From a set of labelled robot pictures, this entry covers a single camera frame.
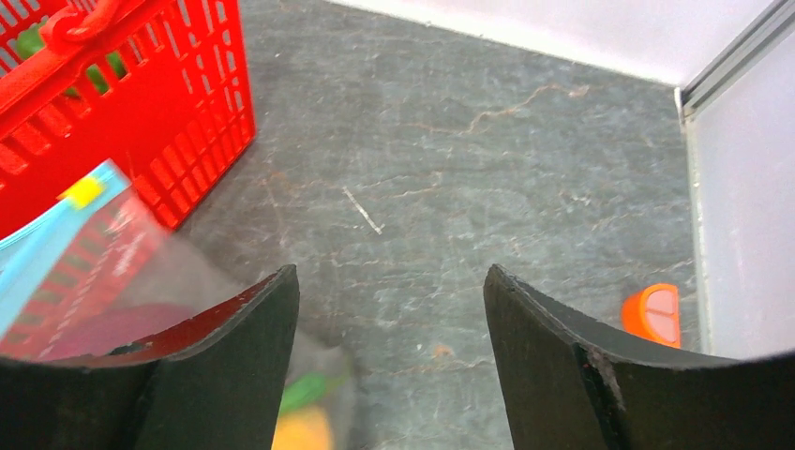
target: white wall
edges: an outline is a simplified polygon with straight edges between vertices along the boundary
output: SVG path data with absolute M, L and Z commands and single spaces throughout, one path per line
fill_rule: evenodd
M 330 0 L 673 85 L 772 0 Z
M 795 348 L 793 68 L 795 34 L 689 126 L 702 330 L 721 356 Z

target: gray marble floor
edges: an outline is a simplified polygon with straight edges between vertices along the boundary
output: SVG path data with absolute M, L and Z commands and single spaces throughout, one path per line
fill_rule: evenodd
M 353 448 L 511 448 L 492 263 L 615 326 L 628 293 L 675 283 L 697 345 L 669 87 L 318 0 L 242 5 L 259 138 L 182 233 L 243 280 L 298 265 L 302 323 L 364 371 Z

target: orange toy slice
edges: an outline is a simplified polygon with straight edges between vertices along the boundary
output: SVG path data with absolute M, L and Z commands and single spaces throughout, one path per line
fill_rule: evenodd
M 310 405 L 279 417 L 271 450 L 334 450 L 323 408 Z
M 679 323 L 679 290 L 655 284 L 630 296 L 622 307 L 624 330 L 675 349 L 682 346 Z

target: clear plastic bag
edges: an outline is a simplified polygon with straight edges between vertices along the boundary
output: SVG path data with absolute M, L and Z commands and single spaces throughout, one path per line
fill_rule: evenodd
M 0 246 L 0 354 L 107 354 L 224 302 L 243 286 L 156 222 L 111 164 Z
M 246 288 L 161 228 L 112 164 L 86 179 L 0 243 L 6 357 L 52 361 L 134 351 L 128 344 Z M 350 357 L 296 331 L 280 406 L 273 450 L 345 450 L 355 409 Z
M 349 355 L 297 330 L 272 450 L 345 450 L 355 396 Z

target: yellow toy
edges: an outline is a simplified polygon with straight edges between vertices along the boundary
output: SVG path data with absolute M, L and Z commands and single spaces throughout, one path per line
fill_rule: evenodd
M 282 414 L 271 450 L 334 450 L 334 437 L 323 408 L 309 405 Z

